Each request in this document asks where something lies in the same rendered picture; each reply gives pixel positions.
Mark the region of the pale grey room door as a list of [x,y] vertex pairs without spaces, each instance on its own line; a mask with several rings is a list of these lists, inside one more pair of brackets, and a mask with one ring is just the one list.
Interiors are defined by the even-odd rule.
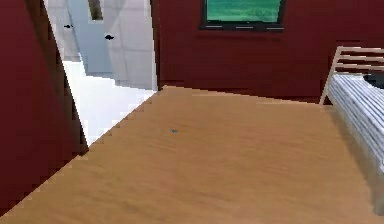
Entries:
[[87,76],[111,78],[111,65],[104,25],[91,18],[88,0],[67,0],[77,47]]

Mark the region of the wooden bed with striped cover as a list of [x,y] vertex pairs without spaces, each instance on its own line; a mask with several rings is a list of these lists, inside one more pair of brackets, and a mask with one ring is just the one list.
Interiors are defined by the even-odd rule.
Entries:
[[331,102],[362,148],[373,210],[384,216],[384,89],[364,79],[374,73],[384,77],[384,49],[338,46],[319,104]]

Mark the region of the dark pillow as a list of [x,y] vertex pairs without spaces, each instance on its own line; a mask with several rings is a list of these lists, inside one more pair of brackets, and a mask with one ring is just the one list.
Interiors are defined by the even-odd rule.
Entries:
[[384,75],[382,74],[365,75],[363,79],[373,87],[384,89]]

